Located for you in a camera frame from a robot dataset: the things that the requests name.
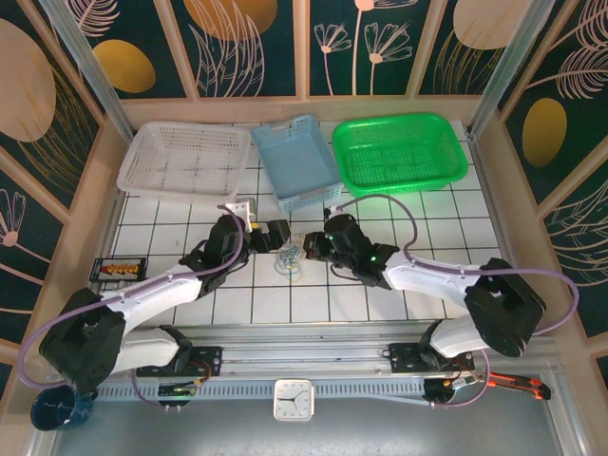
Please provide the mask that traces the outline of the aluminium mounting rail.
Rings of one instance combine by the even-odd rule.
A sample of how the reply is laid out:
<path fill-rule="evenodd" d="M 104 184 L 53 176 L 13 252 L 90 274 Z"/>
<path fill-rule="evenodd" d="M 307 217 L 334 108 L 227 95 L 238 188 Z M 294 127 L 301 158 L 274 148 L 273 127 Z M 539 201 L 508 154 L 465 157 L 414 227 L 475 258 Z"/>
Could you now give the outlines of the aluminium mounting rail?
<path fill-rule="evenodd" d="M 427 322 L 207 325 L 138 328 L 123 322 L 81 330 L 70 344 L 67 379 L 78 390 L 94 389 L 120 371 L 156 367 L 187 376 L 198 347 L 218 347 L 210 365 L 219 379 L 338 379 L 388 376 L 390 345 L 417 346 Z"/>

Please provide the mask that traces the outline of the white plastic basket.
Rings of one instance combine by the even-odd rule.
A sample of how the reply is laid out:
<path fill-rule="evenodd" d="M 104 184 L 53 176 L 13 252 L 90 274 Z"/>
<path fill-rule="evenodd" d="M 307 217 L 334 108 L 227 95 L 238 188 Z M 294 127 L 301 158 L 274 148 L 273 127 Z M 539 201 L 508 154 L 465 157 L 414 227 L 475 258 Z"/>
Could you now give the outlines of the white plastic basket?
<path fill-rule="evenodd" d="M 220 204 L 238 193 L 251 133 L 221 124 L 149 122 L 129 145 L 117 178 L 135 196 Z"/>

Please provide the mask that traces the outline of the black controller board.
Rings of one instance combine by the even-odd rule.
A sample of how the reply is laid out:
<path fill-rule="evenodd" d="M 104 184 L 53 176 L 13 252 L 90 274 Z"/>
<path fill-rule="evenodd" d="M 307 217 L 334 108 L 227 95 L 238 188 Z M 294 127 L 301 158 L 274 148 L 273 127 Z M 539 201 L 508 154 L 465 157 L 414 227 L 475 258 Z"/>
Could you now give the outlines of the black controller board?
<path fill-rule="evenodd" d="M 453 403 L 458 390 L 474 385 L 478 378 L 473 376 L 454 377 L 454 378 L 429 378 L 424 380 L 423 398 L 434 408 L 443 406 L 444 408 L 460 408 L 471 403 L 471 399 L 461 403 Z"/>
<path fill-rule="evenodd" d="M 160 384 L 157 391 L 158 404 L 164 413 L 175 411 L 181 413 L 199 390 L 198 381 Z"/>

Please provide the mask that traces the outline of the aluminium corner post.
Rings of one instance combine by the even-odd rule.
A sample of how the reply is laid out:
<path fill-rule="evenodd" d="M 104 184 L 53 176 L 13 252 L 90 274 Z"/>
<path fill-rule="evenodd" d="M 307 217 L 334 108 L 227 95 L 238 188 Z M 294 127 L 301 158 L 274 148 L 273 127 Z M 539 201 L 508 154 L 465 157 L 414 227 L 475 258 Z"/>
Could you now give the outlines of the aluminium corner post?
<path fill-rule="evenodd" d="M 39 3 L 47 17 L 53 22 L 59 36 L 79 65 L 120 136 L 127 144 L 131 144 L 134 139 L 133 125 L 128 120 L 121 100 L 106 78 L 89 42 L 80 32 L 65 2 L 63 0 L 39 0 Z"/>
<path fill-rule="evenodd" d="M 470 141 L 475 142 L 483 133 L 529 49 L 533 47 L 554 4 L 555 0 L 531 0 L 474 110 L 466 129 Z"/>

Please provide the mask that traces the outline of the green plastic basket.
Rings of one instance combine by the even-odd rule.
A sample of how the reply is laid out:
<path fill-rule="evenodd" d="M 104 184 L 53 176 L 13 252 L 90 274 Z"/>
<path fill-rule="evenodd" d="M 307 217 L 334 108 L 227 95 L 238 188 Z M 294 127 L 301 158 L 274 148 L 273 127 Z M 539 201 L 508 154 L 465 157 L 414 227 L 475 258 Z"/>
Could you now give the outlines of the green plastic basket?
<path fill-rule="evenodd" d="M 344 122 L 333 130 L 332 145 L 355 197 L 440 190 L 468 171 L 451 124 L 432 113 Z"/>

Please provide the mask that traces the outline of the orange black utility knife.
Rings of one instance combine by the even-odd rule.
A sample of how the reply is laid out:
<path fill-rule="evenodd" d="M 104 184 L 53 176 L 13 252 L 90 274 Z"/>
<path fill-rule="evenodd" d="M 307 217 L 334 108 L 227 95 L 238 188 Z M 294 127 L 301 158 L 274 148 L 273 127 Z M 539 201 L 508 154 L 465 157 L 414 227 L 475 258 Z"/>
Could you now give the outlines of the orange black utility knife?
<path fill-rule="evenodd" d="M 491 388 L 505 388 L 533 397 L 536 400 L 549 401 L 552 390 L 540 379 L 515 374 L 505 374 L 491 371 L 488 376 Z"/>

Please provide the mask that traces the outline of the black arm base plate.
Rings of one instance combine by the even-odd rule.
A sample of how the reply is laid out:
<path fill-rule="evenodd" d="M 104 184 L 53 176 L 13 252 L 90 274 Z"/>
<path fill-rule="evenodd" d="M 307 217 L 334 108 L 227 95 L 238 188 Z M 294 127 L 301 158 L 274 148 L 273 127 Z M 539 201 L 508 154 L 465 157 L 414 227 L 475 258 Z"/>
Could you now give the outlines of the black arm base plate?
<path fill-rule="evenodd" d="M 136 369 L 139 378 L 213 377 L 220 375 L 222 347 L 194 347 L 180 352 L 166 366 Z"/>
<path fill-rule="evenodd" d="M 445 358 L 432 349 L 422 349 L 417 343 L 391 343 L 382 351 L 389 360 L 392 373 L 428 373 L 474 371 L 470 351 L 454 358 Z"/>

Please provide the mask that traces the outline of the white square clock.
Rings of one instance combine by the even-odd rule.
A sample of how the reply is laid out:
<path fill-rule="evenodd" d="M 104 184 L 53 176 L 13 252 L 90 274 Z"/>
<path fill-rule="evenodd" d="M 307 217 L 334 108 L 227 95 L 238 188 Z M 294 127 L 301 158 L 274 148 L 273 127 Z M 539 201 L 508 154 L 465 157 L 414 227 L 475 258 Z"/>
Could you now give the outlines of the white square clock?
<path fill-rule="evenodd" d="M 273 415 L 280 422 L 308 422 L 314 416 L 315 389 L 307 379 L 275 381 Z"/>

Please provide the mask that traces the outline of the blue plastic basket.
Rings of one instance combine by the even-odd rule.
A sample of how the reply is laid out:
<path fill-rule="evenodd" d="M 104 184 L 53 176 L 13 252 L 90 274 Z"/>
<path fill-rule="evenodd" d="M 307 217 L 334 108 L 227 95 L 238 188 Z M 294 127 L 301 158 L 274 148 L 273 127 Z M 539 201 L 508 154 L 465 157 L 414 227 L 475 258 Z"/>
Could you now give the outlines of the blue plastic basket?
<path fill-rule="evenodd" d="M 314 116 L 265 124 L 252 130 L 252 138 L 280 211 L 291 213 L 342 193 L 334 153 Z"/>

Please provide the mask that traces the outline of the dark blue mug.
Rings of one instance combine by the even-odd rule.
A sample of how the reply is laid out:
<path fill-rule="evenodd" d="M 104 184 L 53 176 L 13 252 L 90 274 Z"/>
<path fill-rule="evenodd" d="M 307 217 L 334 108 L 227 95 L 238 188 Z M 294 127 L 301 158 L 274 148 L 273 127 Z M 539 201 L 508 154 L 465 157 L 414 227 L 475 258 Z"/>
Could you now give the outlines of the dark blue mug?
<path fill-rule="evenodd" d="M 67 385 L 44 389 L 32 404 L 30 420 L 41 431 L 79 427 L 90 417 L 97 395 L 97 392 L 80 393 Z"/>

